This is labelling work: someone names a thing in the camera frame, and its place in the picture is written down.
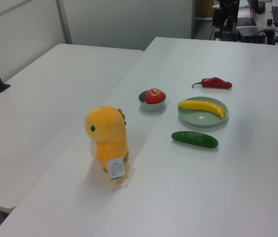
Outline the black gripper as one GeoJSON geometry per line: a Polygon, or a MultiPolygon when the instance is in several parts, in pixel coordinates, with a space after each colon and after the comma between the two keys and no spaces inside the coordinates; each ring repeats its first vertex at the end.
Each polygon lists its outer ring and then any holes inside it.
{"type": "Polygon", "coordinates": [[[222,27],[225,23],[225,15],[229,15],[226,20],[225,31],[231,32],[233,29],[233,0],[219,0],[219,7],[215,7],[213,11],[212,25],[222,27]]]}

